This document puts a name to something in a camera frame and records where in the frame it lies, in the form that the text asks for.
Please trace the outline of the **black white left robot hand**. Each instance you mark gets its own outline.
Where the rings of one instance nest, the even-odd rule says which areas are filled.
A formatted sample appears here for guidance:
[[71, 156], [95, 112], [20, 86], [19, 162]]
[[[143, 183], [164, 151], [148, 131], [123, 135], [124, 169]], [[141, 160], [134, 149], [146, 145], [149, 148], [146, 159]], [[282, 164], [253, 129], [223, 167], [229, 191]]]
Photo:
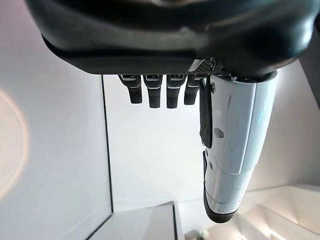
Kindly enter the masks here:
[[309, 46], [317, 0], [28, 0], [48, 49], [76, 68], [118, 75], [132, 104], [199, 98], [203, 202], [215, 223], [240, 207], [265, 142], [277, 70]]

